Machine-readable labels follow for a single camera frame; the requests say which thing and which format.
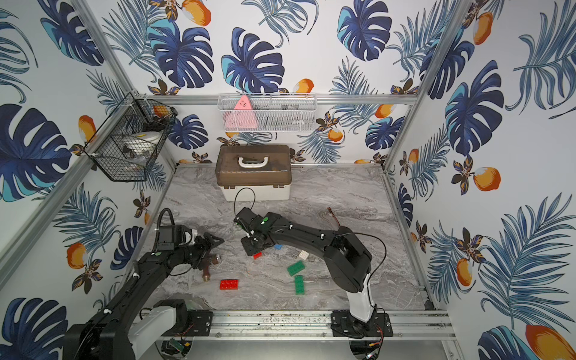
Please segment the small white lego brick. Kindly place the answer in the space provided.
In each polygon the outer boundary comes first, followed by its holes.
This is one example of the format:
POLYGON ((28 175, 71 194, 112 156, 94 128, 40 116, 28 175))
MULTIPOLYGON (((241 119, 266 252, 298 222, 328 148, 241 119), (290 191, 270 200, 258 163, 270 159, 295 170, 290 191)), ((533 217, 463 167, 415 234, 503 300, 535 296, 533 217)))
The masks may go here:
POLYGON ((306 260, 309 257, 309 253, 305 250, 302 250, 298 256, 303 260, 306 260))

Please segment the green lego brick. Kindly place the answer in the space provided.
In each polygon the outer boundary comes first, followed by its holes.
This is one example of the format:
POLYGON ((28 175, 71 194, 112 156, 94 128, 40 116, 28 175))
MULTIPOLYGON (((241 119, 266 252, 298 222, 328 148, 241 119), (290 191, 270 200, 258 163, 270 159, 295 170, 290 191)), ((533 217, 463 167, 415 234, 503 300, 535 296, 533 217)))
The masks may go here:
POLYGON ((303 296, 305 294, 305 281, 302 275, 297 275, 294 277, 295 284, 295 294, 297 296, 303 296))
POLYGON ((293 277, 305 269, 305 264, 300 260, 286 268, 290 277, 293 277))

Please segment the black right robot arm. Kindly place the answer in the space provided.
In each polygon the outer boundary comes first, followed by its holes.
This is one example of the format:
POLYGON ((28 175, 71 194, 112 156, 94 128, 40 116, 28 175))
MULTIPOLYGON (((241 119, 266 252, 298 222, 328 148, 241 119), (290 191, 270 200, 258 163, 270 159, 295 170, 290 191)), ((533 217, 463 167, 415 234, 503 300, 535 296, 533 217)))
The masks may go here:
POLYGON ((351 229, 317 229, 269 212, 264 216, 244 207, 234 223, 246 233, 241 239, 248 256, 276 245, 306 251, 325 262, 335 284, 346 292, 349 313, 355 320, 368 323, 374 314, 369 296, 372 255, 351 229))

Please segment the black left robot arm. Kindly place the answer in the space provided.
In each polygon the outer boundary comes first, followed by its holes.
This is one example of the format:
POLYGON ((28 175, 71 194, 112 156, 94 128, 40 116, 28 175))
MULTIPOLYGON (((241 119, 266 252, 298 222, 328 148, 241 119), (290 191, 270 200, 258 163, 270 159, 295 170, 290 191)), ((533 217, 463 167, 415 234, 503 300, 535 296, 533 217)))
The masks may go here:
POLYGON ((140 312, 174 268, 204 270, 212 250, 223 243, 210 232, 194 235, 189 227, 176 224, 169 208, 162 209, 153 249, 133 264, 130 279, 108 306, 67 330, 63 359, 139 359, 163 335, 189 333, 194 324, 183 300, 160 301, 144 317, 140 312))

